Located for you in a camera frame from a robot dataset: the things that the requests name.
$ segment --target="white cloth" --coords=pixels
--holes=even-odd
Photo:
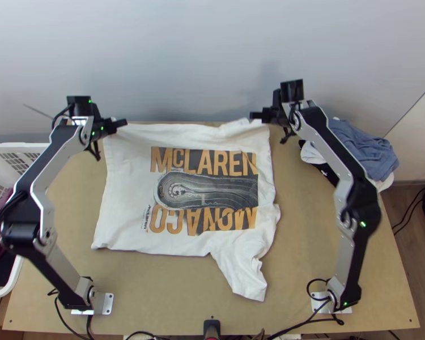
[[[301,149],[301,159],[310,164],[324,164],[327,163],[326,160],[321,156],[320,152],[315,149],[310,141],[305,141]],[[394,180],[393,172],[386,178],[385,181],[373,181],[371,178],[368,179],[376,187],[378,192],[387,189],[390,187]]]
[[[131,124],[104,152],[93,249],[211,253],[234,293],[264,301],[260,258],[280,218],[266,125]]]

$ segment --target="white laundry basket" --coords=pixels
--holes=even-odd
[[[0,198],[7,188],[13,188],[21,175],[33,164],[48,143],[0,143]],[[10,277],[4,287],[0,287],[0,297],[14,287],[23,259],[16,256]]]

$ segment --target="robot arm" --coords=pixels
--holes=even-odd
[[[350,307],[360,300],[359,275],[369,237],[381,220],[377,190],[362,165],[328,127],[322,109],[309,100],[304,108],[303,81],[280,84],[274,91],[273,106],[251,118],[284,126],[286,137],[297,134],[311,141],[340,181],[334,192],[335,221],[342,237],[335,274],[327,283],[333,311]]]
[[[0,212],[1,242],[7,250],[29,259],[53,284],[59,301],[73,314],[110,314],[113,294],[97,292],[93,280],[81,277],[60,251],[54,207],[46,191],[71,156],[87,150],[99,160],[97,141],[116,133],[127,122],[101,118],[90,97],[68,97],[67,101],[68,106],[58,116],[67,111],[69,116],[63,116],[53,129],[50,145],[16,182]]]

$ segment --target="black cable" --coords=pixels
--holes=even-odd
[[[55,127],[55,123],[57,122],[57,119],[59,119],[61,116],[65,115],[66,111],[68,111],[71,108],[72,104],[69,104],[67,107],[65,107],[63,110],[58,112],[55,117],[52,119],[52,130]]]
[[[413,207],[413,209],[411,210],[411,214],[409,215],[409,218],[407,219],[407,221],[406,221],[406,223],[399,229],[399,230],[397,230],[394,234],[393,234],[393,236],[396,236],[400,231],[402,231],[403,230],[403,228],[404,227],[406,227],[407,225],[408,225],[408,223],[409,223],[409,221],[411,221],[411,217],[413,217],[413,213],[414,213],[414,210],[415,210],[415,208],[417,208],[417,206],[420,204],[420,203],[422,203],[422,201],[423,201],[423,199],[421,199],[419,202],[417,202],[416,204],[415,204],[415,206]]]
[[[395,339],[400,340],[400,338],[394,332],[392,332],[391,330],[389,330],[388,332],[392,334]]]
[[[68,329],[69,329],[69,331],[70,331],[71,333],[73,333],[76,337],[79,337],[80,339],[83,339],[83,340],[91,340],[90,338],[87,338],[87,337],[84,337],[84,336],[80,335],[80,334],[79,334],[79,333],[77,333],[74,329],[72,329],[71,327],[69,327],[69,326],[68,326],[68,324],[65,322],[65,320],[64,320],[64,319],[63,319],[63,317],[61,316],[60,309],[58,308],[58,303],[57,303],[57,301],[58,301],[58,297],[56,297],[56,298],[55,298],[55,300],[54,300],[55,309],[57,310],[58,317],[60,318],[61,322],[63,322],[64,326],[65,326],[66,328],[68,328]]]
[[[153,334],[148,333],[147,331],[143,331],[143,330],[135,331],[134,333],[132,333],[131,335],[129,335],[129,336],[126,338],[126,340],[129,340],[130,338],[132,338],[134,335],[137,335],[137,334],[144,334],[144,335],[147,335],[147,336],[149,336],[149,337],[151,337],[151,338],[152,338],[151,340],[154,340],[154,335],[153,335]]]
[[[292,326],[292,327],[290,327],[290,328],[287,328],[287,329],[284,329],[284,330],[281,330],[281,331],[279,331],[279,332],[277,332],[277,333],[275,333],[275,334],[273,334],[273,335],[271,335],[271,336],[269,336],[268,338],[267,338],[267,340],[273,340],[273,339],[275,339],[276,337],[279,337],[279,336],[281,336],[281,335],[284,335],[285,333],[288,333],[288,332],[290,332],[290,331],[292,331],[292,330],[294,330],[294,329],[296,329],[296,328],[299,328],[299,327],[302,327],[302,326],[304,326],[304,325],[307,325],[307,324],[313,324],[313,323],[315,323],[315,322],[322,322],[322,321],[335,321],[336,323],[338,323],[340,326],[342,326],[342,325],[344,325],[345,324],[345,322],[343,321],[343,320],[340,320],[340,319],[338,319],[336,316],[335,316],[335,314],[332,314],[332,317],[331,318],[322,318],[322,319],[316,319],[316,320],[312,320],[312,318],[314,318],[314,316],[321,310],[321,308],[323,308],[324,306],[326,306],[329,302],[331,301],[331,299],[330,299],[330,297],[328,298],[328,300],[326,300],[326,301],[324,301],[323,302],[323,304],[321,305],[321,306],[319,306],[318,307],[318,309],[317,310],[315,310],[314,312],[313,312],[313,314],[312,315],[310,315],[310,317],[307,319],[307,320],[305,320],[305,321],[303,321],[303,322],[300,322],[300,323],[298,323],[297,325],[294,325],[294,326]]]
[[[314,296],[310,293],[310,285],[311,285],[313,282],[317,282],[317,281],[321,281],[321,282],[324,282],[324,283],[326,283],[326,284],[328,283],[328,280],[325,280],[325,279],[313,279],[313,280],[310,280],[310,281],[309,281],[309,283],[307,283],[307,294],[308,294],[308,296],[310,296],[310,298],[312,298],[313,300],[316,300],[316,301],[326,301],[326,300],[330,300],[330,297],[328,297],[328,296],[318,298],[318,297],[314,297]]]
[[[95,340],[93,335],[91,334],[91,331],[90,331],[91,320],[93,320],[93,315],[88,315],[88,317],[87,317],[87,335],[90,338],[90,340]]]
[[[402,219],[400,222],[398,222],[395,226],[392,227],[392,229],[395,229],[396,227],[398,227],[400,224],[403,223],[403,221],[406,218],[407,213],[409,212],[409,209],[411,208],[411,206],[413,206],[415,200],[419,197],[419,195],[421,194],[421,192],[425,191],[425,188],[419,190],[419,192],[417,193],[417,195],[414,197],[414,199],[411,201],[411,203],[409,204],[409,206],[407,207],[405,214],[403,215]]]

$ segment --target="wooden tabletop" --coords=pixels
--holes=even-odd
[[[330,278],[340,232],[335,226],[332,185],[301,161],[298,139],[285,145],[281,128],[271,126],[276,203],[282,218],[274,243],[262,259],[268,288],[265,302],[235,295],[215,261],[207,256],[157,256],[92,250],[91,243],[105,185],[105,161],[83,152],[73,157],[49,188],[56,207],[58,243],[80,275],[91,276],[100,291],[115,294],[110,316],[95,316],[96,334],[202,334],[203,321],[217,318],[222,334],[275,333],[312,313],[305,287],[313,278]],[[365,254],[362,299],[345,325],[319,322],[302,333],[360,332],[417,328],[419,321],[385,209]],[[68,331],[56,314],[50,283],[25,261],[12,292],[3,328],[33,332]],[[86,317],[62,311],[67,323],[85,333]]]

